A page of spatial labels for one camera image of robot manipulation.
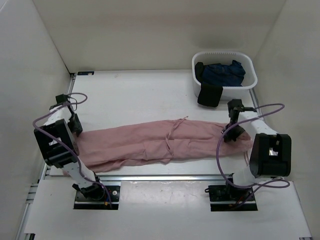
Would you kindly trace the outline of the pink trousers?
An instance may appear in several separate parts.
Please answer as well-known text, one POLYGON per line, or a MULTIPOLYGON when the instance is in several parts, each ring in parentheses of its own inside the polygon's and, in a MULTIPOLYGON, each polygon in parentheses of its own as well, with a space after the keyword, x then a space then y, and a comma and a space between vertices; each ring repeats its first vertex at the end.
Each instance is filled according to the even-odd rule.
POLYGON ((253 146, 242 133, 236 141, 218 141, 224 123, 180 118, 82 132, 76 143, 79 158, 92 171, 105 173, 121 167, 168 164, 245 153, 253 146))

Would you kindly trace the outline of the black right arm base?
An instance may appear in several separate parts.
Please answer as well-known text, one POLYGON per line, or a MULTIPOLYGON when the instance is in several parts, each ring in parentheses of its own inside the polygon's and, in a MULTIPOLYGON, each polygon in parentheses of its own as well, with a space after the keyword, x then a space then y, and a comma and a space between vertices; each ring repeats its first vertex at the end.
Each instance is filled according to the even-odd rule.
POLYGON ((211 212, 254 212, 258 210, 252 188, 235 188, 230 185, 209 185, 211 212))

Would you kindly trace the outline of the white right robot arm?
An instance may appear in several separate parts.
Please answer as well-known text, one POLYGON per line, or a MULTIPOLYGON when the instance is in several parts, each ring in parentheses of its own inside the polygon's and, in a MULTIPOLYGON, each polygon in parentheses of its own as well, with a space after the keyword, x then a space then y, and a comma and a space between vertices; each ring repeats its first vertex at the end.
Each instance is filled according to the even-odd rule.
POLYGON ((230 121, 222 130, 225 143, 234 143, 247 133, 253 141, 248 166, 225 176, 224 193, 230 200, 238 199, 243 189, 259 184, 260 178, 287 177, 291 173, 292 139, 270 128, 256 110, 234 108, 228 114, 230 121))

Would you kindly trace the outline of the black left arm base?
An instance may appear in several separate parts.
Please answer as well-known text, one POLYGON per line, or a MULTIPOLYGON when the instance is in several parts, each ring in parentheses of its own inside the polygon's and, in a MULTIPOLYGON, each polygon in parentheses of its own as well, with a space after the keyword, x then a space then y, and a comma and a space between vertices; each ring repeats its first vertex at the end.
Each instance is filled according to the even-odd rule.
POLYGON ((118 210, 121 185, 112 183, 105 185, 107 191, 102 186, 94 186, 85 192, 77 184, 72 187, 76 190, 73 208, 75 210, 118 210))

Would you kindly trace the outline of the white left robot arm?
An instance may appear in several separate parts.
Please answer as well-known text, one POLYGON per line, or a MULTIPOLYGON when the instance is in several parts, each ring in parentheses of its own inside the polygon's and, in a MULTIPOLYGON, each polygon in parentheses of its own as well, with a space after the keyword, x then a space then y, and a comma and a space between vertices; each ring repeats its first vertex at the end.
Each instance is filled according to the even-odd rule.
POLYGON ((72 187, 85 198, 103 198, 105 188, 100 179, 80 160, 75 137, 83 129, 72 103, 65 101, 51 106, 49 113, 34 120, 32 125, 45 163, 68 174, 74 180, 72 187))

